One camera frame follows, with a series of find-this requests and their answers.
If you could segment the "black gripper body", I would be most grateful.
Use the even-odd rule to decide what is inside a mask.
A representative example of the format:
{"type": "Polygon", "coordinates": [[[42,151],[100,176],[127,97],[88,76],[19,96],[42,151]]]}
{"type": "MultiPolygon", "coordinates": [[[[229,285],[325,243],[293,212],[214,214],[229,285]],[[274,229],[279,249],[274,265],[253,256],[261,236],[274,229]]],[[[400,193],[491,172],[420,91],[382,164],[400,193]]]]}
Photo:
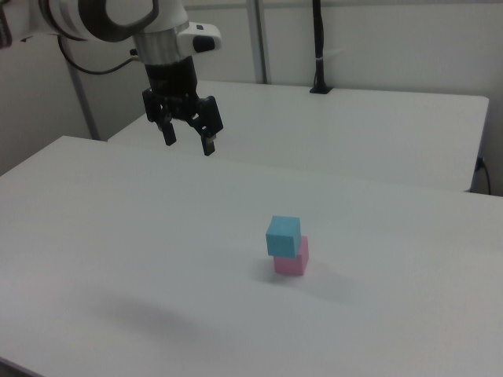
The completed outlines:
{"type": "Polygon", "coordinates": [[[172,64],[145,66],[150,89],[142,93],[148,119],[159,119],[161,106],[175,119],[191,119],[196,114],[197,77],[192,57],[172,64]]]}

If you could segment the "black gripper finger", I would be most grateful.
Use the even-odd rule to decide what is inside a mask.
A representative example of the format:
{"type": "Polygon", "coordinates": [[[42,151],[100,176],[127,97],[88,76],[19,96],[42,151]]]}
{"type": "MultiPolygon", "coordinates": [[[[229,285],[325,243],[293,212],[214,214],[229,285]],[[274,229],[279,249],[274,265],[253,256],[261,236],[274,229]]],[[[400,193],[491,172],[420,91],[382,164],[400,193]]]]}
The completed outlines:
{"type": "Polygon", "coordinates": [[[204,154],[210,156],[215,152],[215,138],[223,130],[223,123],[213,96],[197,98],[193,102],[188,124],[200,135],[204,154]]]}
{"type": "Polygon", "coordinates": [[[142,92],[142,97],[147,120],[157,125],[158,129],[163,134],[167,146],[173,145],[177,139],[171,122],[171,111],[167,102],[163,97],[154,94],[151,89],[144,90],[142,92]]]}

